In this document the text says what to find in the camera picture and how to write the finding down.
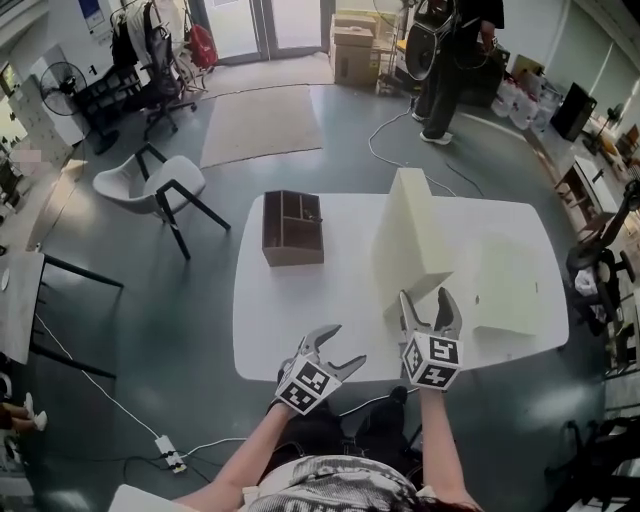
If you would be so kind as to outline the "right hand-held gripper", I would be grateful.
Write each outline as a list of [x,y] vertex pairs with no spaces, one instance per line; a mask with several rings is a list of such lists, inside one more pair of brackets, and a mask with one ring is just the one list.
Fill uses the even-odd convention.
[[463,367],[459,341],[462,315],[451,293],[440,287],[434,330],[422,322],[405,290],[399,293],[400,324],[406,342],[401,354],[402,375],[421,388],[448,389]]

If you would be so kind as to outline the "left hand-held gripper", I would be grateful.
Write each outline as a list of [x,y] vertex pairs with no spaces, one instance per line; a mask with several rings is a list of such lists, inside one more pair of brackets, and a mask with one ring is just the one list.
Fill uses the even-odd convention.
[[321,326],[302,338],[296,355],[286,359],[280,366],[276,402],[284,403],[300,415],[306,415],[365,364],[366,355],[357,356],[341,365],[322,358],[320,347],[341,328],[341,324]]

